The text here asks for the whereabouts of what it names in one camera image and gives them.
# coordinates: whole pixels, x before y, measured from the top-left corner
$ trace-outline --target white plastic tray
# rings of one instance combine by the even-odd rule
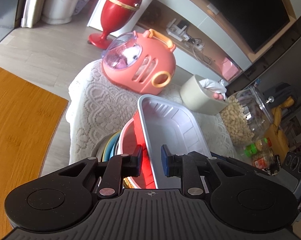
[[[156,188],[180,188],[179,178],[164,175],[161,146],[167,144],[176,155],[197,151],[210,157],[198,123],[186,107],[153,95],[138,99],[138,111]]]

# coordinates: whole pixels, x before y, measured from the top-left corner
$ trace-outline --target red lid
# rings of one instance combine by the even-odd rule
[[[272,142],[269,137],[267,137],[267,144],[268,144],[268,147],[272,147]]]

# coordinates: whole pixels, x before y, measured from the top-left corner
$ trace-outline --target metal knob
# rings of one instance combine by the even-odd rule
[[[266,103],[268,104],[268,103],[272,103],[272,102],[274,102],[274,97],[273,96],[270,96],[269,98],[268,98],[268,100],[266,100]]]
[[[187,192],[190,195],[193,195],[193,196],[198,196],[198,195],[203,194],[203,190],[201,188],[198,188],[198,187],[191,187],[190,189],[188,189]]]
[[[103,196],[110,196],[110,195],[113,195],[115,193],[115,190],[110,188],[110,187],[105,187],[105,188],[102,188],[99,193]]]

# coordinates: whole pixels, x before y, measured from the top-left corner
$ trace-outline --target white cylinder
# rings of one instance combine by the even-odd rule
[[[78,0],[45,0],[42,20],[48,24],[64,24],[71,16]]]
[[[181,87],[181,98],[185,106],[194,112],[216,115],[228,105],[228,101],[214,99],[214,92],[200,85],[199,81],[202,79],[198,75],[192,76]]]

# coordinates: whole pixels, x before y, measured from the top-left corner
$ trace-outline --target green bottle cap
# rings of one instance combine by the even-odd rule
[[[250,148],[251,148],[251,151],[252,151],[252,154],[256,154],[258,152],[257,148],[256,148],[256,145],[254,143],[252,143],[250,145]]]
[[[252,156],[251,153],[250,153],[250,151],[247,148],[244,150],[244,152],[245,152],[245,155],[247,157],[251,157]]]

